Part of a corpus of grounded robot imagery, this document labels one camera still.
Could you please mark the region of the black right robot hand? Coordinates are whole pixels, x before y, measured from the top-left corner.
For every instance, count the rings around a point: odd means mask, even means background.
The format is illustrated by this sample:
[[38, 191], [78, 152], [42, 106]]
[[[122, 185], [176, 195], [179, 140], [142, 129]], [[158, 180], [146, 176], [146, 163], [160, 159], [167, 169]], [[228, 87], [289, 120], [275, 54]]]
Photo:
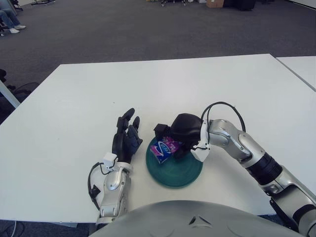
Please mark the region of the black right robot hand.
[[155, 138], [170, 144], [173, 157], [181, 159], [198, 144], [201, 125], [199, 117], [188, 113], [179, 114], [171, 126], [157, 124], [154, 128]]

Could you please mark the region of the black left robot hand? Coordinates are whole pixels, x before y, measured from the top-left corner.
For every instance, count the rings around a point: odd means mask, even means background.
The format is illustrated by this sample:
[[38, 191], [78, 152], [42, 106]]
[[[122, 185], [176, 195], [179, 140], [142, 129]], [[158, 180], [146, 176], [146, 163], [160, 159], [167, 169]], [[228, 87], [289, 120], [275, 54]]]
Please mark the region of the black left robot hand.
[[135, 109], [131, 108], [117, 121], [117, 132], [113, 138], [112, 153], [117, 155], [118, 162], [131, 164], [133, 155], [143, 142], [138, 134], [140, 118], [137, 116], [133, 123], [129, 124], [134, 113]]

